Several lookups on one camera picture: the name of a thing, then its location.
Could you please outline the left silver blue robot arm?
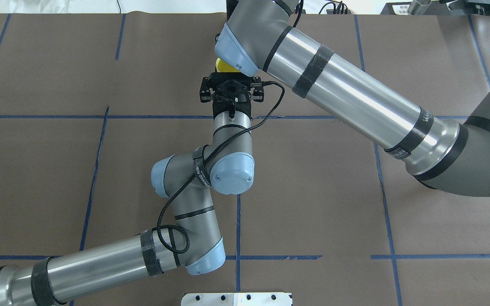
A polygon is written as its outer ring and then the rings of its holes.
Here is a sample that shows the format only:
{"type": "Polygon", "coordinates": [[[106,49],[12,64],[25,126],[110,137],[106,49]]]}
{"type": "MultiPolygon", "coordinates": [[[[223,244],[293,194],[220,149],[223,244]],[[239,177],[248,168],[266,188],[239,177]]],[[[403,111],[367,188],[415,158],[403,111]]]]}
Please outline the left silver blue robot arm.
{"type": "Polygon", "coordinates": [[[254,181],[251,119],[243,111],[214,116],[213,144],[172,155],[151,170],[156,193],[173,205],[176,225],[157,220],[132,238],[34,266],[0,266],[0,306],[64,306],[98,291],[185,267],[210,273],[226,260],[210,190],[241,194],[254,181]]]}

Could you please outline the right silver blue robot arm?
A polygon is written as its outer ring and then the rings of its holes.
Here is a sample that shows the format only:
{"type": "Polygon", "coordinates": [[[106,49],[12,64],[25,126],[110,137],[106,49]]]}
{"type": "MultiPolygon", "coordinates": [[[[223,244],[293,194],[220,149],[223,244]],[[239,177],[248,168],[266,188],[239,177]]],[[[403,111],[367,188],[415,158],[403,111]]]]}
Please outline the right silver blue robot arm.
{"type": "Polygon", "coordinates": [[[439,120],[289,25],[297,3],[239,0],[217,56],[249,77],[275,77],[403,161],[424,186],[490,196],[490,92],[464,124],[439,120]]]}

